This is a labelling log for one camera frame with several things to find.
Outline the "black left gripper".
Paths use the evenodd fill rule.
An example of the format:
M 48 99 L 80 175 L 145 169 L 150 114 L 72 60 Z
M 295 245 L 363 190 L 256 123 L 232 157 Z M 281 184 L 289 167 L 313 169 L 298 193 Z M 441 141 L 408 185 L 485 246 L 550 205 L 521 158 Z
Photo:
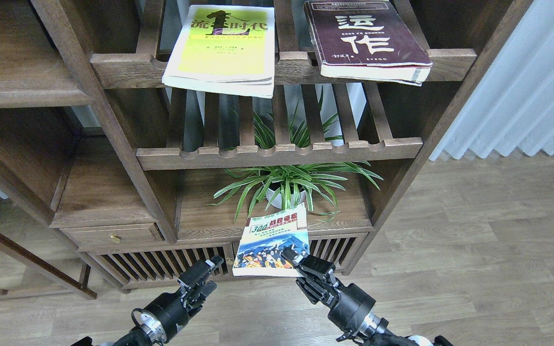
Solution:
M 193 263 L 178 277 L 176 293 L 162 293 L 140 310 L 140 328 L 152 343 L 168 343 L 201 309 L 217 284 L 207 281 L 209 274 L 224 263 L 221 256 Z

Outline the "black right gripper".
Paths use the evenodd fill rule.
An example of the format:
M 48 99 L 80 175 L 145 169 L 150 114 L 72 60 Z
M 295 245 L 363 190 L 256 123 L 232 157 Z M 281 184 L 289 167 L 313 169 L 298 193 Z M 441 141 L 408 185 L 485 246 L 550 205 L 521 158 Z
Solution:
M 348 286 L 334 276 L 335 265 L 315 256 L 299 254 L 286 247 L 281 257 L 297 266 L 298 287 L 312 304 L 321 302 L 329 308 L 328 319 L 343 335 L 337 341 L 356 338 L 368 340 L 378 328 L 378 317 L 372 312 L 376 301 L 352 283 Z

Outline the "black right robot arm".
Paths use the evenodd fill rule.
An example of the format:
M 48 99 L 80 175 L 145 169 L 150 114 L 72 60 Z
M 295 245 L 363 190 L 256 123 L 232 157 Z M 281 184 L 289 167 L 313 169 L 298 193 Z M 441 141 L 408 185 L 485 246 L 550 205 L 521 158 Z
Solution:
M 402 337 L 388 330 L 388 321 L 372 312 L 375 300 L 355 284 L 345 286 L 334 276 L 335 265 L 308 254 L 297 254 L 287 247 L 282 258 L 296 269 L 295 281 L 306 297 L 316 304 L 322 302 L 330 311 L 328 319 L 343 331 L 337 342 L 352 340 L 363 346 L 450 346 L 442 335 L 434 342 L 419 335 Z

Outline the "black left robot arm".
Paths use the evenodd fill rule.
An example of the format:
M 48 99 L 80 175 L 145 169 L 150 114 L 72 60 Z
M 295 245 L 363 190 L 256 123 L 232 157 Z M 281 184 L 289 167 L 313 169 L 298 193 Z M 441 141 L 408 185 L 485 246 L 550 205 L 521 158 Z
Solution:
M 208 278 L 224 263 L 221 256 L 196 261 L 178 277 L 175 293 L 162 293 L 143 309 L 133 309 L 134 328 L 116 342 L 105 346 L 163 345 L 176 336 L 201 309 L 206 298 L 217 288 Z

